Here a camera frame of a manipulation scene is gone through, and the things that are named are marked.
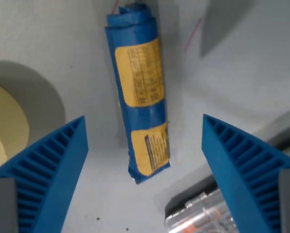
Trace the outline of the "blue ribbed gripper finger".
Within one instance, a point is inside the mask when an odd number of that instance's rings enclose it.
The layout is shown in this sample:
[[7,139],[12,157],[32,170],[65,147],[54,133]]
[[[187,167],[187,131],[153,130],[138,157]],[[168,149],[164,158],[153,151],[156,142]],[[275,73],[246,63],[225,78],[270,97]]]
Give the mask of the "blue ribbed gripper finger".
[[0,179],[15,181],[19,232],[61,232],[87,154],[81,116],[0,166]]
[[280,233],[279,172],[290,157],[261,139],[203,115],[202,151],[241,233]]

